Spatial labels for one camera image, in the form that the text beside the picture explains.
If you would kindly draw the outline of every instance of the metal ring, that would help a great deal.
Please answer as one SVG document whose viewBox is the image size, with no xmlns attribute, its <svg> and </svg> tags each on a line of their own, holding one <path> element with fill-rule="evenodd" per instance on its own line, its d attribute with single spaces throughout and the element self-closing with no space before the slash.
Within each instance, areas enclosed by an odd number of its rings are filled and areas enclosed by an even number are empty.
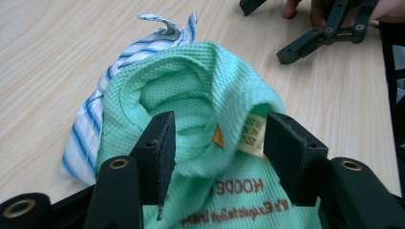
<svg viewBox="0 0 405 229">
<path fill-rule="evenodd" d="M 110 162 L 110 168 L 112 169 L 122 169 L 127 166 L 128 160 L 126 159 L 116 159 Z"/>
<path fill-rule="evenodd" d="M 340 161 L 340 164 L 341 164 L 343 167 L 345 167 L 346 169 L 352 170 L 352 171 L 356 171 L 356 172 L 358 172 L 358 171 L 360 171 L 360 170 L 363 169 L 363 168 L 361 167 L 361 165 L 359 165 L 359 164 L 357 164 L 356 162 L 351 161 L 351 160 L 346 160 L 346 159 L 344 159 L 344 160 Z"/>
<path fill-rule="evenodd" d="M 17 209 L 17 210 L 13 209 L 20 204 L 27 204 L 27 206 L 25 206 L 22 209 Z M 19 216 L 22 216 L 22 215 L 30 212 L 30 210 L 33 208 L 33 206 L 35 206 L 35 200 L 33 200 L 31 198 L 21 199 L 19 201 L 16 201 L 12 205 L 10 205 L 8 208 L 6 208 L 6 210 L 3 212 L 3 217 L 9 218 L 9 219 L 17 218 Z"/>
</svg>

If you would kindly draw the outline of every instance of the care label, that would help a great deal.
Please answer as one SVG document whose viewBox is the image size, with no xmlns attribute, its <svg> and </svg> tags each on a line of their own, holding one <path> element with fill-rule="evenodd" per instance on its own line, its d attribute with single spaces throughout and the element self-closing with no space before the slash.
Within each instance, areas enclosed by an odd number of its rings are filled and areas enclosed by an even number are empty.
<svg viewBox="0 0 405 229">
<path fill-rule="evenodd" d="M 261 116 L 249 114 L 241 132 L 238 149 L 268 162 L 267 157 L 263 154 L 265 130 L 266 120 Z M 217 126 L 212 141 L 221 147 L 224 146 L 223 135 L 219 126 Z"/>
</svg>

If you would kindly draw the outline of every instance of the white and blue striped fabric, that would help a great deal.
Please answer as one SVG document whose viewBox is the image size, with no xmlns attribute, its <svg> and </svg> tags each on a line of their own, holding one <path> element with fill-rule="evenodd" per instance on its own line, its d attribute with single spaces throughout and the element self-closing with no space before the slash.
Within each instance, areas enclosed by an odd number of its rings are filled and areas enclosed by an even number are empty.
<svg viewBox="0 0 405 229">
<path fill-rule="evenodd" d="M 77 112 L 62 158 L 62 173 L 74 177 L 86 185 L 92 185 L 96 182 L 96 157 L 103 124 L 102 98 L 110 81 L 126 66 L 157 52 L 191 44 L 196 36 L 197 15 L 195 12 L 191 13 L 183 30 L 172 22 L 153 14 L 140 15 L 138 18 L 162 22 L 167 28 L 161 28 L 134 42 L 122 52 L 117 62 L 100 77 L 96 91 Z"/>
</svg>

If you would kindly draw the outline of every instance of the waffle knit fabric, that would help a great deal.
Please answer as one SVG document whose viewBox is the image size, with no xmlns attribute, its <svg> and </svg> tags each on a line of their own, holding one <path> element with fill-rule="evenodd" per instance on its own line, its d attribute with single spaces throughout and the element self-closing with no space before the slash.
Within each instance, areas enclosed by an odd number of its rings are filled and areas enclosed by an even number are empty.
<svg viewBox="0 0 405 229">
<path fill-rule="evenodd" d="M 244 60 L 215 43 L 160 52 L 113 79 L 97 168 L 128 155 L 151 118 L 167 111 L 176 118 L 176 166 L 162 220 L 158 207 L 144 206 L 145 228 L 320 227 L 316 207 L 292 206 L 271 166 L 238 149 L 249 115 L 285 108 Z M 217 126 L 223 147 L 212 141 Z"/>
</svg>

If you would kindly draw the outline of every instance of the wooden table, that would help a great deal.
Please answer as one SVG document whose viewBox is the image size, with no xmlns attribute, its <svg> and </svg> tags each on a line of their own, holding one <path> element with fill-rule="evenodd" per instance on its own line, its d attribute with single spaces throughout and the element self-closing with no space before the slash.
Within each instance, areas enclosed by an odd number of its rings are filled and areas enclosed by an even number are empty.
<svg viewBox="0 0 405 229">
<path fill-rule="evenodd" d="M 184 27 L 194 10 L 197 41 L 215 41 L 250 63 L 295 118 L 330 148 L 368 164 L 400 194 L 378 29 L 365 41 L 322 47 L 284 66 L 276 53 L 309 30 L 309 1 L 292 20 L 285 0 L 244 17 L 239 1 L 2 1 L 0 3 L 0 202 L 28 192 L 52 202 L 83 188 L 59 173 L 75 113 L 132 41 L 163 24 Z"/>
</svg>

